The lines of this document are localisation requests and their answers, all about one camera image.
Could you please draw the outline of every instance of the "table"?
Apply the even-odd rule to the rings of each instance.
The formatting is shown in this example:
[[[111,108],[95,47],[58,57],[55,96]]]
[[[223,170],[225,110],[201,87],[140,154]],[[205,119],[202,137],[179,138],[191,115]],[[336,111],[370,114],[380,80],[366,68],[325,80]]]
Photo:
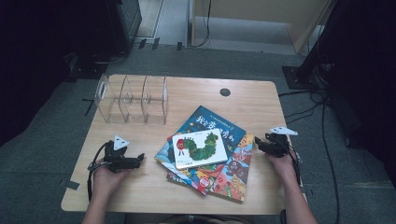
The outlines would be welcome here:
[[[125,75],[113,75],[110,76],[110,80],[124,77]],[[220,95],[219,91],[223,88],[229,89],[231,94],[227,97]],[[118,134],[131,142],[125,153],[126,157],[136,157],[140,153],[145,153],[146,156],[140,168],[133,170],[113,195],[108,211],[161,214],[279,214],[285,207],[283,189],[271,162],[257,146],[252,150],[247,195],[242,203],[215,195],[204,196],[193,188],[170,182],[166,179],[167,170],[154,160],[154,155],[165,144],[165,139],[175,133],[199,105],[204,105],[261,139],[264,139],[270,128],[285,126],[275,84],[269,81],[168,77],[167,92],[169,102],[164,125],[107,123],[96,111],[71,176],[71,180],[79,183],[80,187],[78,190],[66,189],[62,209],[86,211],[89,203],[87,167],[98,148]]]
[[[317,26],[324,24],[323,21],[332,10],[332,2],[333,0],[213,0],[210,17],[286,23],[294,49],[300,53]],[[192,0],[192,45],[195,17],[207,17],[208,6],[209,0]]]

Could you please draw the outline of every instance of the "gray floor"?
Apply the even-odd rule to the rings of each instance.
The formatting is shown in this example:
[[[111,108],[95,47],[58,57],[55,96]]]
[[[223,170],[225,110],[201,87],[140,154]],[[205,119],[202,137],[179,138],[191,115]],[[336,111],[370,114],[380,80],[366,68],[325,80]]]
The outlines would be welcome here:
[[[163,7],[170,7],[166,2],[169,1],[165,0]],[[160,21],[157,34],[163,29],[161,22],[164,21]],[[162,43],[156,50],[150,45],[143,49],[133,47],[124,60],[111,64],[106,72],[267,80],[275,82],[278,93],[283,93],[291,90],[281,67],[299,66],[303,61],[304,55],[283,49],[278,52],[210,48],[177,51],[176,46]],[[0,223],[81,221],[83,213],[61,209],[64,187],[60,182],[70,178],[89,130],[96,107],[85,116],[89,102],[82,99],[92,99],[96,85],[97,80],[88,79],[62,83],[29,128],[0,148]],[[307,93],[283,96],[280,102],[285,115],[314,104]],[[322,119],[337,180],[340,223],[394,223],[396,193],[382,163],[364,149],[347,148],[331,105],[326,105],[324,112],[322,117],[320,106],[312,116],[288,125],[299,133],[291,141],[304,161],[301,164],[304,191],[319,223],[334,223],[337,211],[332,170],[322,141]],[[109,213],[106,223],[123,223],[123,219],[124,214]],[[257,216],[255,220],[279,223],[278,216]]]

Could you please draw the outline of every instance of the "person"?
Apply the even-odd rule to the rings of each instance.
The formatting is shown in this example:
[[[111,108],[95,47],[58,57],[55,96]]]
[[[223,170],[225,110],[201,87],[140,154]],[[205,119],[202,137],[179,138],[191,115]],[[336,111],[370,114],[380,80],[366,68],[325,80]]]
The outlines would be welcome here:
[[[291,157],[284,156],[276,158],[265,153],[268,160],[274,165],[276,173],[279,175],[285,191],[286,200],[286,220],[288,224],[317,223],[312,214],[304,195],[301,193],[297,183],[297,177],[292,165]],[[111,195],[117,190],[121,181],[132,170],[122,170],[119,173],[112,173],[105,166],[99,167],[93,173],[92,199],[88,205],[87,212],[82,224],[105,223],[106,205]]]

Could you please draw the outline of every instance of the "blue book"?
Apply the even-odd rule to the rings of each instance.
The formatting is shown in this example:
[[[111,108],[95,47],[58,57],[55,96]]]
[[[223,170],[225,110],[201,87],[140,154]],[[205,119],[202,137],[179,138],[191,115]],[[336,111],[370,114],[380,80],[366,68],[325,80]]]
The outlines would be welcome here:
[[[175,134],[196,133],[214,129],[219,129],[227,157],[230,158],[246,131],[202,105],[192,113]],[[178,176],[185,183],[206,195],[225,162],[178,170],[173,144],[172,136],[170,136],[154,159],[166,167],[169,172],[172,172],[172,175]]]

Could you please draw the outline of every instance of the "children's book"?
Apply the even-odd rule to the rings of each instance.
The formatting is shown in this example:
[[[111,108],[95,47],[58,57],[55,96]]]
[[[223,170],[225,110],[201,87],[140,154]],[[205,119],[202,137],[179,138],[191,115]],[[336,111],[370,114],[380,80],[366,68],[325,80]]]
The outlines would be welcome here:
[[[175,134],[196,133],[214,129],[219,129],[227,158],[230,158],[245,135],[245,130],[202,105],[192,113]],[[168,141],[155,155],[154,159],[166,167],[169,172],[172,172],[173,175],[177,175],[181,180],[206,195],[225,162],[178,170],[173,144],[172,137],[168,138]]]
[[[219,129],[176,134],[172,141],[178,170],[228,160]]]
[[[245,200],[253,144],[254,135],[251,133],[245,134],[233,155],[217,176],[210,189],[211,192],[237,201]]]

